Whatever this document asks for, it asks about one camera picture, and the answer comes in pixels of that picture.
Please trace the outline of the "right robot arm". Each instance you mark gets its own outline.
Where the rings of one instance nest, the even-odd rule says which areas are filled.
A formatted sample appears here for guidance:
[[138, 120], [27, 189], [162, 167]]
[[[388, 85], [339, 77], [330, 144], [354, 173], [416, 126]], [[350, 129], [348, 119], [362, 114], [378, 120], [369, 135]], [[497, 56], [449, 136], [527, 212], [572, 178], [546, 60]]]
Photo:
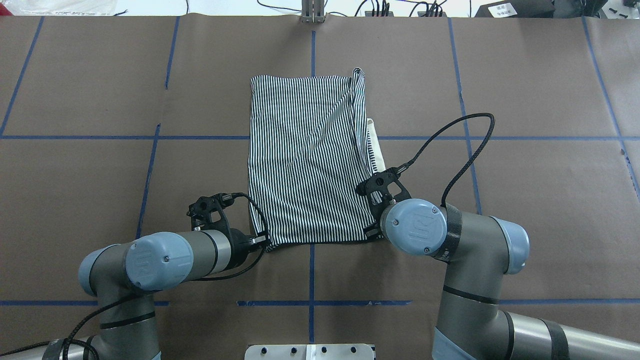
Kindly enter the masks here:
[[527, 232], [516, 223], [427, 200], [373, 200], [374, 225], [396, 248], [446, 263], [434, 360], [637, 360], [639, 344], [503, 311], [505, 275], [525, 267]]

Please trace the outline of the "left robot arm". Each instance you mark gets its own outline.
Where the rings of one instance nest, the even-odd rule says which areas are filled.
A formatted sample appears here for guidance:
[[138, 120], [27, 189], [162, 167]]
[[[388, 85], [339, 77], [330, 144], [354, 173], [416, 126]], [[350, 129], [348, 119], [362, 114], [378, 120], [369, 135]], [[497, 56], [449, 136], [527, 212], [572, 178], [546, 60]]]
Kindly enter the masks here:
[[3, 360], [159, 360], [154, 294], [190, 281], [217, 281], [249, 253], [265, 253], [268, 231], [157, 232], [87, 255], [78, 283], [96, 297], [89, 313], [66, 337], [1, 354]]

